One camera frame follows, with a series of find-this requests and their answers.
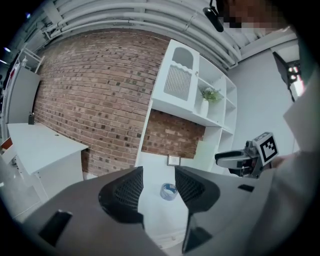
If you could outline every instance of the ceiling pipe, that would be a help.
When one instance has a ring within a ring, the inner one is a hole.
[[[108,3],[108,4],[102,4],[100,6],[95,6],[92,8],[88,8],[83,11],[79,11],[75,14],[72,14],[68,17],[65,17],[63,20],[59,21],[58,23],[50,26],[47,28],[47,32],[51,32],[52,30],[56,29],[58,26],[65,24],[71,20],[74,20],[76,18],[79,18],[84,15],[89,15],[94,12],[100,12],[105,10],[112,10],[112,9],[121,9],[121,8],[144,8],[156,12],[162,12],[167,15],[171,15],[175,18],[179,18],[181,20],[184,20],[186,22],[190,22],[194,26],[198,27],[202,31],[206,32],[210,36],[212,36],[215,40],[217,40],[221,45],[223,45],[225,48],[227,48],[229,51],[231,51],[238,60],[241,60],[241,55],[232,47],[230,43],[227,42],[227,40],[219,33],[217,32],[212,26],[209,26],[197,19],[192,19],[193,14],[187,14],[185,12],[181,12],[177,10],[176,8],[171,8],[171,6],[166,6],[163,4],[156,4],[156,3],[141,3],[141,2],[122,2],[122,3]]]
[[[102,24],[114,24],[114,23],[125,23],[125,24],[139,24],[139,25],[143,25],[143,26],[148,26],[148,27],[154,27],[154,28],[159,28],[174,34],[177,34],[181,37],[186,38],[187,40],[193,42],[194,44],[197,44],[199,47],[203,48],[204,50],[208,51],[212,56],[214,56],[217,60],[219,60],[223,65],[225,65],[225,67],[230,68],[230,65],[228,65],[219,55],[217,55],[214,51],[212,51],[211,49],[209,49],[207,46],[203,45],[202,43],[200,43],[199,41],[193,39],[192,37],[187,36],[186,34],[183,34],[181,32],[175,31],[171,28],[168,27],[163,27],[160,26],[158,24],[153,24],[153,23],[148,23],[145,21],[138,21],[138,20],[123,20],[123,19],[113,19],[113,20],[102,20],[102,21],[96,21],[96,22],[92,22],[92,23],[86,23],[83,25],[79,25],[79,26],[75,26],[72,27],[68,30],[65,30],[59,34],[57,34],[55,37],[53,37],[52,39],[58,37],[58,36],[62,36],[63,34],[66,34],[68,32],[71,32],[73,30],[77,30],[77,29],[81,29],[81,28],[85,28],[85,27],[89,27],[89,26],[95,26],[95,25],[102,25]]]
[[[106,13],[106,14],[98,14],[98,15],[93,15],[91,17],[87,17],[81,20],[78,20],[74,23],[71,23],[65,27],[62,27],[60,30],[54,32],[51,34],[52,38],[55,38],[56,36],[59,36],[62,32],[68,31],[72,28],[85,25],[86,23],[89,22],[94,22],[97,20],[101,19],[108,19],[108,18],[142,18],[143,20],[149,20],[149,21],[154,21],[154,22],[160,22],[167,24],[168,26],[173,26],[176,28],[179,28],[181,31],[183,31],[186,27],[185,24],[179,23],[177,21],[172,21],[169,18],[166,17],[161,17],[157,15],[152,15],[144,12],[116,12],[116,13]],[[214,47],[214,49],[223,57],[225,58],[228,62],[230,62],[231,65],[234,65],[236,62],[233,58],[231,58],[217,43],[213,45],[213,41],[203,35],[202,33],[198,32],[197,30],[188,27],[186,32],[192,34],[194,37],[201,39],[203,42],[205,42],[208,46]]]

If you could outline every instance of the white wall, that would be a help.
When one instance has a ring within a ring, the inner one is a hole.
[[[173,201],[164,200],[160,189],[164,183],[176,184],[175,168],[167,166],[167,156],[147,152],[141,152],[138,166],[143,166],[138,212],[144,216],[145,231],[163,248],[174,246],[185,237],[188,208],[179,194]]]
[[[292,105],[271,50],[239,63],[228,73],[237,87],[237,118],[232,149],[243,149],[247,140],[272,132],[279,155],[293,152],[294,137],[283,115]]]

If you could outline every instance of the white desk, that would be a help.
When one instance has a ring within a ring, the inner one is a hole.
[[[83,181],[81,151],[88,146],[41,123],[10,123],[8,130],[19,172],[27,186],[34,186],[42,202]]]

